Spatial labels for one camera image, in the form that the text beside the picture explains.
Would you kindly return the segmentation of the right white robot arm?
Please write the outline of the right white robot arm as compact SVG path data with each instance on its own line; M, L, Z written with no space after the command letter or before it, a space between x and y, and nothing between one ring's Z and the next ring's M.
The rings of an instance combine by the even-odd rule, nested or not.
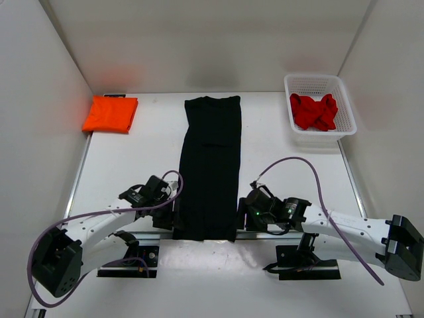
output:
M423 235L404 216L387 220L325 213L305 199L279 199L264 185L240 199L238 213L248 231L269 233L269 225L275 225L280 235L301 233L296 253L301 264L296 268L327 259L363 259L397 278L421 279Z

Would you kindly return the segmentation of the black t shirt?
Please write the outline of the black t shirt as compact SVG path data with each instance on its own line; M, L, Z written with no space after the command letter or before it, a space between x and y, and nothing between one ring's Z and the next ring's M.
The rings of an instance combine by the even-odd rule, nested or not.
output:
M179 172L175 240L229 240L237 230L242 118L240 96L184 103L188 121Z

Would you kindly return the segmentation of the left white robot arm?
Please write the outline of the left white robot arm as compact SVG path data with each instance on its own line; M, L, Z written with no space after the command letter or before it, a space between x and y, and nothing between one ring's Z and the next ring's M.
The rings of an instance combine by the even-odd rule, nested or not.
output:
M34 242L27 262L29 284L38 282L52 296L71 294L92 270L104 265L135 262L139 242L123 227L151 216L161 218L182 192L183 178L166 181L150 176L118 195L102 211L65 218L45 229Z

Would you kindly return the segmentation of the orange t shirt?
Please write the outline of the orange t shirt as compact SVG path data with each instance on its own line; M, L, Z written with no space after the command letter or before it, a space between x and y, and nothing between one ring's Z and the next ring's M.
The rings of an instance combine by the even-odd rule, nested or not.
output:
M93 96L81 131L129 134L137 107L135 97Z

